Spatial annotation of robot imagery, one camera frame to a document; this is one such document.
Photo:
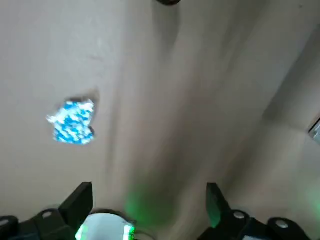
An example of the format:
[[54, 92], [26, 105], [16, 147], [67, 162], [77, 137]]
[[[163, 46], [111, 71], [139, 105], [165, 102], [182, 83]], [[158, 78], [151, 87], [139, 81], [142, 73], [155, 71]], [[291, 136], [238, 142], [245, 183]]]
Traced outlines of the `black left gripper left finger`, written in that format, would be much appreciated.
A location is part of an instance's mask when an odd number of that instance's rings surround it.
[[75, 240], [93, 209], [93, 186], [82, 182], [58, 208], [47, 208], [20, 222], [14, 215], [0, 217], [2, 240]]

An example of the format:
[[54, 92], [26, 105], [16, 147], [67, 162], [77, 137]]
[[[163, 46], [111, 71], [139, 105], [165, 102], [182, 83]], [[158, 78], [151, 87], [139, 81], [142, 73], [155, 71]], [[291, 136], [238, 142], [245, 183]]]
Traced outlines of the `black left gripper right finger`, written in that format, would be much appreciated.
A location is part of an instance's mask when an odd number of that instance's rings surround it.
[[206, 212], [210, 220], [199, 240], [309, 240], [310, 237], [294, 221], [271, 217], [258, 221], [240, 209], [232, 209], [216, 183], [206, 185]]

